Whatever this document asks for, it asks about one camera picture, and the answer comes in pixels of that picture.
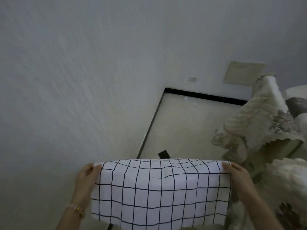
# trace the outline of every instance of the white cloth with black grid lines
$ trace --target white cloth with black grid lines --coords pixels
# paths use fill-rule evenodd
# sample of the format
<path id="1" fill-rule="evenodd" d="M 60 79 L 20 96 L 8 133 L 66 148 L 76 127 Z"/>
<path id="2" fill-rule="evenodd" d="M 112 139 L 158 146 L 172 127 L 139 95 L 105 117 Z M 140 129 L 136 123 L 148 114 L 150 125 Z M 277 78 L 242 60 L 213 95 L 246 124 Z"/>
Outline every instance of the white cloth with black grid lines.
<path id="1" fill-rule="evenodd" d="M 221 162 L 131 159 L 95 163 L 103 167 L 91 196 L 92 216 L 124 230 L 224 225 L 231 177 Z"/>

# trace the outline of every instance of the gold bracelet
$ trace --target gold bracelet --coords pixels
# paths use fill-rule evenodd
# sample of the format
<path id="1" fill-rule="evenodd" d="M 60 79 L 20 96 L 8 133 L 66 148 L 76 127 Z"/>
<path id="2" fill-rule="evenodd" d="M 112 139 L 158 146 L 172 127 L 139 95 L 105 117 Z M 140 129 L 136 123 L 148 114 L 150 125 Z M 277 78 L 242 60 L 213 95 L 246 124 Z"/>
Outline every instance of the gold bracelet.
<path id="1" fill-rule="evenodd" d="M 70 203 L 70 204 L 67 205 L 66 208 L 68 208 L 68 207 L 70 207 L 70 208 L 76 210 L 76 212 L 81 216 L 81 218 L 84 218 L 84 217 L 85 217 L 85 212 L 84 212 L 84 210 L 81 209 L 78 205 L 73 204 L 73 203 Z"/>

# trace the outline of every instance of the floor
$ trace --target floor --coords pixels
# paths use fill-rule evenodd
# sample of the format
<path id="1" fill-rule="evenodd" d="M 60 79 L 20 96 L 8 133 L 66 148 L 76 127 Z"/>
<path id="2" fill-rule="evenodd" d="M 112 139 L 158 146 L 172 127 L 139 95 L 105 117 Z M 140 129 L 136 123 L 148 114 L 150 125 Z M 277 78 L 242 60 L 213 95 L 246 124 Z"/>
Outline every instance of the floor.
<path id="1" fill-rule="evenodd" d="M 140 158 L 221 160 L 225 149 L 211 143 L 215 130 L 241 106 L 165 93 Z"/>

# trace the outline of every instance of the textured wall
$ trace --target textured wall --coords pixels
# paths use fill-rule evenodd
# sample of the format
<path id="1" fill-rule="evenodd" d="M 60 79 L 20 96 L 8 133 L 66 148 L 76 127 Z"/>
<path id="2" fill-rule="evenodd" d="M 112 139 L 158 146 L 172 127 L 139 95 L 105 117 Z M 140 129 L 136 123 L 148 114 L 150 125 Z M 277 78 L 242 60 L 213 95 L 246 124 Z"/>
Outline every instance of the textured wall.
<path id="1" fill-rule="evenodd" d="M 54 229 L 83 165 L 136 157 L 164 17 L 164 0 L 1 0 L 1 228 Z"/>
<path id="2" fill-rule="evenodd" d="M 167 86 L 248 99 L 251 87 L 223 83 L 233 60 L 266 62 L 281 89 L 307 84 L 306 9 L 307 0 L 169 0 Z"/>

